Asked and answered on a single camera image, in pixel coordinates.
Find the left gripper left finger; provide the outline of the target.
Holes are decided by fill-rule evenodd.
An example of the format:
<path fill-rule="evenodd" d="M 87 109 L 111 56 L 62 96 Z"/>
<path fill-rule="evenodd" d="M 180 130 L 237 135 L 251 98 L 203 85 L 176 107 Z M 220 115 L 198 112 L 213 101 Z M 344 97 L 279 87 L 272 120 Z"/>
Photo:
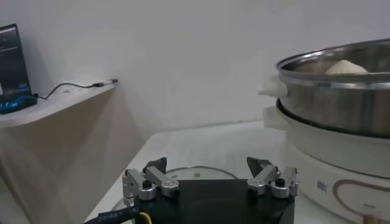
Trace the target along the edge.
<path fill-rule="evenodd" d="M 141 201 L 154 200 L 158 193 L 162 197 L 174 198 L 180 192 L 179 182 L 166 175 L 167 158 L 149 161 L 142 171 L 126 169 L 122 175 L 123 203 L 132 206 L 136 198 Z"/>

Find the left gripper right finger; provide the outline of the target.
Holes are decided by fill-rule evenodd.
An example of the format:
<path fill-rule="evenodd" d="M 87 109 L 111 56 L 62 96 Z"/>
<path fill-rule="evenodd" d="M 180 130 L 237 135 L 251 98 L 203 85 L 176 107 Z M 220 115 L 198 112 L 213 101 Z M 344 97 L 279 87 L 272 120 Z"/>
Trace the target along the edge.
<path fill-rule="evenodd" d="M 299 172 L 295 167 L 280 170 L 266 159 L 247 157 L 252 178 L 247 180 L 248 189 L 257 196 L 269 192 L 274 198 L 299 195 Z"/>

